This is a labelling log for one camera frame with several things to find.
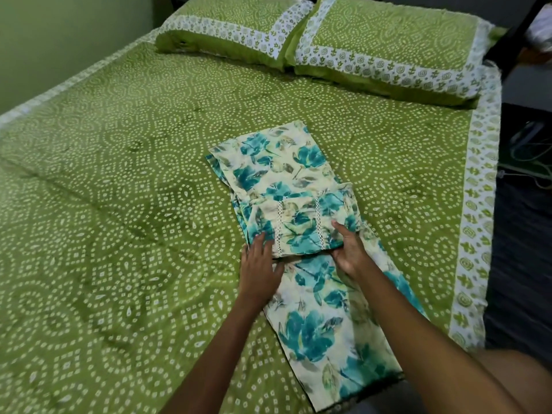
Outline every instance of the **black bed frame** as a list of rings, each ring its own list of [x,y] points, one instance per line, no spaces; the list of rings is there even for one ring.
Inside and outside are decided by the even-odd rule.
[[[529,13],[521,21],[520,25],[513,27],[487,52],[486,60],[494,62],[502,71],[502,80],[512,72],[517,62],[517,57],[523,47],[527,45],[525,33],[536,15],[549,0],[536,0]],[[183,2],[171,0],[173,7],[179,9]]]

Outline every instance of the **folded kurta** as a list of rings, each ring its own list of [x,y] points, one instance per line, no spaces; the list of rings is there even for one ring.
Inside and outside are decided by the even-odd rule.
[[[327,253],[343,244],[331,220],[357,231],[378,267],[423,313],[358,210],[351,183],[340,183],[301,121],[229,139],[207,160],[230,188],[246,241],[266,232],[273,257],[286,258],[265,314],[316,411],[401,371],[362,292]]]

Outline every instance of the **green bedspread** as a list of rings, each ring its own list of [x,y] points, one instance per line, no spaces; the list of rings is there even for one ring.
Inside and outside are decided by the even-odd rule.
[[[1,412],[160,409],[237,291],[244,238],[204,155],[295,119],[354,184],[431,321],[481,343],[496,70],[467,111],[148,42],[116,57],[0,118]],[[309,410],[259,315],[221,412]]]

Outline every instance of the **hand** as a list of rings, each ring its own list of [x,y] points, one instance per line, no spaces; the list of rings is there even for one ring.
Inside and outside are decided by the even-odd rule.
[[[349,231],[337,221],[332,221],[332,225],[343,236],[343,247],[331,250],[333,260],[342,271],[358,282],[362,272],[375,266],[375,263],[366,254],[364,245],[355,232]]]
[[[280,262],[272,270],[272,245],[274,241],[267,241],[263,246],[265,234],[255,237],[247,249],[242,249],[241,267],[239,269],[239,293],[247,305],[251,305],[256,313],[272,299],[280,286],[284,274],[284,263]]]

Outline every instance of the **pillowcase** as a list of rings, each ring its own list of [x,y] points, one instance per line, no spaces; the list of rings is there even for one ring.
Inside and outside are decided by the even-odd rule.
[[[446,10],[318,0],[303,27],[286,53],[297,74],[398,100],[461,105],[479,94],[493,25]]]
[[[283,70],[308,0],[189,0],[160,29],[161,52],[206,52]]]

